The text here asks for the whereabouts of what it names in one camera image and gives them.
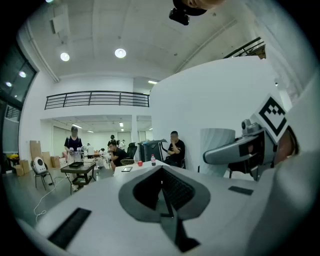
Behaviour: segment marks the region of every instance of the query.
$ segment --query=white cylinder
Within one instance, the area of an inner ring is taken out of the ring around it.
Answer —
[[[207,164],[203,159],[204,152],[216,149],[235,141],[236,131],[222,128],[205,128],[200,130],[200,173],[223,177],[228,164]]]

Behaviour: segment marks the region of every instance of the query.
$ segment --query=woman standing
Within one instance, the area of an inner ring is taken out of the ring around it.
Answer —
[[[68,165],[74,162],[81,162],[81,149],[82,142],[78,137],[78,128],[72,126],[71,136],[67,137],[64,142],[64,148],[67,151],[67,163]],[[77,175],[75,173],[70,173],[70,179],[73,181]],[[78,190],[78,185],[72,185],[73,191]]]

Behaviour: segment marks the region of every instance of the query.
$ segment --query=glass window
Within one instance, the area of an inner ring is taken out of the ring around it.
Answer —
[[[24,102],[26,92],[36,74],[21,53],[17,44],[13,44],[0,66],[0,92],[3,98],[8,97]]]

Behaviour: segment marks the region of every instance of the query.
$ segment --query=phone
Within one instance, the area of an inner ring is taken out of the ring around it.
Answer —
[[[128,173],[128,172],[131,171],[131,169],[132,169],[132,167],[126,167],[126,168],[124,168],[121,172],[122,172],[122,173]]]

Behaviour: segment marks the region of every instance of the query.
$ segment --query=balcony railing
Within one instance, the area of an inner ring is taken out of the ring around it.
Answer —
[[[149,107],[149,95],[138,92],[112,90],[68,92],[47,96],[44,109],[92,105]]]
[[[224,57],[242,57],[242,56],[259,56],[260,59],[266,57],[266,44],[262,41],[261,37],[257,37],[256,39],[246,43],[242,47],[234,50],[230,54]]]

